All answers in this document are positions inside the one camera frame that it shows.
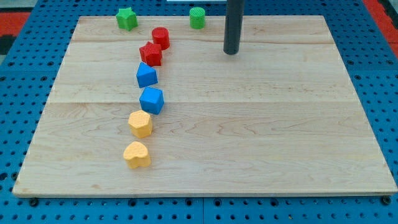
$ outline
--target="3d printed block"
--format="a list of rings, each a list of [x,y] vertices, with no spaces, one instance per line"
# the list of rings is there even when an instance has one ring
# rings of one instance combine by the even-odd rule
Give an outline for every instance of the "3d printed block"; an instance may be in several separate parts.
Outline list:
[[[137,71],[137,81],[139,88],[157,83],[156,70],[151,66],[141,62]]]
[[[137,138],[144,138],[152,133],[152,119],[150,114],[139,110],[130,114],[130,130]]]
[[[205,27],[206,12],[202,7],[193,7],[189,10],[189,24],[192,29],[202,29]]]
[[[143,47],[139,48],[141,60],[149,66],[161,66],[162,65],[162,46],[160,44],[153,44],[147,42]]]
[[[162,50],[170,47],[169,31],[164,27],[157,27],[152,30],[152,39],[154,44],[160,44]]]
[[[131,143],[123,153],[123,158],[130,169],[147,167],[150,165],[148,149],[140,142]]]
[[[159,114],[164,104],[163,91],[145,87],[139,98],[139,102],[142,110],[152,114]]]
[[[131,7],[119,9],[119,12],[116,14],[116,20],[120,29],[130,31],[138,26],[137,15],[131,10]]]

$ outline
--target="blue block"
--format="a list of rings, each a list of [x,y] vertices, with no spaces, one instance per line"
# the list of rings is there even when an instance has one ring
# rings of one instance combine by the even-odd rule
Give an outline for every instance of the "blue block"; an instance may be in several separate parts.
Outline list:
[[[137,81],[139,88],[156,84],[156,70],[144,62],[141,62],[137,71]]]
[[[139,98],[141,109],[148,113],[159,114],[163,104],[163,91],[151,87],[145,87]]]

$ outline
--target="wood grain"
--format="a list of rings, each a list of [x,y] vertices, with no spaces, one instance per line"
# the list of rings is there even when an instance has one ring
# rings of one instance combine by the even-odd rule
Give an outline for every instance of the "wood grain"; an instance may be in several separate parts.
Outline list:
[[[18,197],[388,195],[397,186],[322,16],[244,18],[222,52],[224,17],[81,17],[14,186]],[[156,67],[165,106],[140,139],[150,167],[129,169],[137,140],[138,48],[164,26]]]

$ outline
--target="yellow cube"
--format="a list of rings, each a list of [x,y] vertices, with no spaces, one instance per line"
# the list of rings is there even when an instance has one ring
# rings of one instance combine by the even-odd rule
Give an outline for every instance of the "yellow cube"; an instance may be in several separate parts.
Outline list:
[[[131,133],[138,138],[144,138],[152,133],[150,114],[139,110],[130,114],[129,125]]]
[[[150,165],[150,157],[148,149],[141,142],[131,143],[123,153],[123,158],[126,160],[130,169],[137,167],[147,167]]]

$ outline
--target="black cylinder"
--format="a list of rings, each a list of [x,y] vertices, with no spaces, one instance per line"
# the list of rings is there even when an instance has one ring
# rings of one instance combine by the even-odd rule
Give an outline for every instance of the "black cylinder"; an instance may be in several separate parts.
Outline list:
[[[228,0],[226,3],[224,52],[234,55],[239,51],[243,20],[244,0]]]

